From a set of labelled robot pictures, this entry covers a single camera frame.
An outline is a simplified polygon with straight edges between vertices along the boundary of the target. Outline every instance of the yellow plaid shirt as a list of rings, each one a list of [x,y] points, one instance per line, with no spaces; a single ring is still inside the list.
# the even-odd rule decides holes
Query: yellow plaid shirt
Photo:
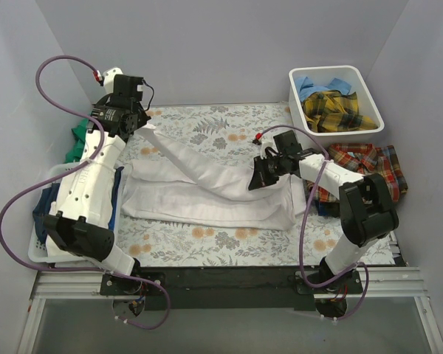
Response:
[[[310,129],[318,133],[367,131],[377,125],[370,117],[360,115],[356,92],[342,95],[339,91],[311,94],[302,103]]]

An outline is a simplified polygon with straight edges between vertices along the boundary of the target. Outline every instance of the red plaid shirt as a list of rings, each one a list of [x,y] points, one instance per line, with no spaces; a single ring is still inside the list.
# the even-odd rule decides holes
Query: red plaid shirt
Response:
[[[384,177],[393,202],[407,192],[408,186],[400,170],[394,146],[374,147],[372,144],[333,144],[328,148],[333,161],[347,170],[371,175],[379,173]],[[313,182],[307,183],[309,190]],[[338,200],[323,188],[318,188],[315,199],[322,202],[338,202]]]

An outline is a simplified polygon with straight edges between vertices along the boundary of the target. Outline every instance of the folded garment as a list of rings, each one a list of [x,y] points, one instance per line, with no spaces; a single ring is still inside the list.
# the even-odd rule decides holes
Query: folded garment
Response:
[[[302,103],[302,109],[310,130],[318,133],[377,128],[370,117],[360,115],[356,92],[349,95],[339,91],[316,92]]]
[[[399,159],[394,146],[374,147],[372,144],[333,144],[328,148],[333,161],[347,170],[371,175],[379,173],[391,194],[392,201],[399,201],[407,190],[407,182],[400,169]],[[314,196],[320,202],[338,202],[338,200],[323,188],[318,188]]]
[[[249,167],[217,164],[163,136],[152,125],[136,131],[169,161],[134,160],[122,211],[135,218],[206,226],[289,229],[305,211],[302,181],[282,176],[273,186],[249,191]]]
[[[336,90],[341,92],[341,94],[349,94],[351,90],[349,83],[337,78],[333,79],[327,86],[314,86],[314,83],[308,77],[303,76],[295,79],[294,84],[301,102],[315,92]]]

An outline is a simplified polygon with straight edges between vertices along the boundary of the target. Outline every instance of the laundry basket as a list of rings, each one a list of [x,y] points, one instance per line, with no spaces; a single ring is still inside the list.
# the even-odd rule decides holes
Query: laundry basket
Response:
[[[317,133],[311,131],[307,125],[301,101],[298,96],[298,90],[295,88],[294,83],[295,79],[303,76],[309,77],[315,85],[320,86],[327,86],[335,77],[349,83],[351,85],[351,93],[357,93],[360,114],[363,116],[370,116],[370,118],[376,123],[377,128],[369,131],[345,131],[335,133]],[[370,142],[377,133],[384,129],[384,122],[377,110],[376,104],[369,93],[360,71],[354,66],[342,65],[297,68],[290,71],[289,79],[289,108],[294,126],[304,129],[307,133],[315,137],[325,148],[338,142]],[[307,149],[317,147],[317,145],[305,136],[305,134],[298,131],[296,134],[298,141],[302,144],[302,148]]]
[[[79,162],[73,162],[70,164],[58,164],[51,168],[49,172],[47,173],[46,179],[52,178],[54,176],[60,175],[61,173],[64,173],[73,167],[76,167],[79,165]],[[114,236],[115,236],[115,242],[117,242],[117,236],[118,236],[118,227],[120,224],[120,210],[121,210],[121,195],[123,192],[123,182],[120,182],[120,185],[118,186],[118,194],[117,194],[117,212],[115,214],[115,224],[114,224]],[[28,247],[28,257],[33,261],[37,263],[60,263],[60,262],[75,262],[75,261],[82,261],[82,257],[74,256],[72,254],[65,254],[65,255],[59,255],[59,256],[48,256],[47,250],[46,250],[46,244],[41,243],[38,240],[38,237],[36,236],[35,232],[35,226],[33,224],[33,228],[31,231],[31,239],[30,239],[30,245]]]

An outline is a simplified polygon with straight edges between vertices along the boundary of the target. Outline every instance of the floral tablecloth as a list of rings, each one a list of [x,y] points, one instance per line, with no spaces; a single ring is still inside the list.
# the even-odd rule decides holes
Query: floral tablecloth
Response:
[[[252,165],[251,140],[276,124],[292,124],[287,104],[154,108],[150,123],[166,136],[203,152],[219,164]],[[120,162],[165,157],[140,136],[129,139]],[[117,244],[142,266],[293,266],[298,264],[301,220],[289,231],[224,229],[120,216]],[[312,210],[306,226],[304,263],[317,265],[341,236],[340,220]],[[394,264],[387,238],[363,257],[367,264]]]

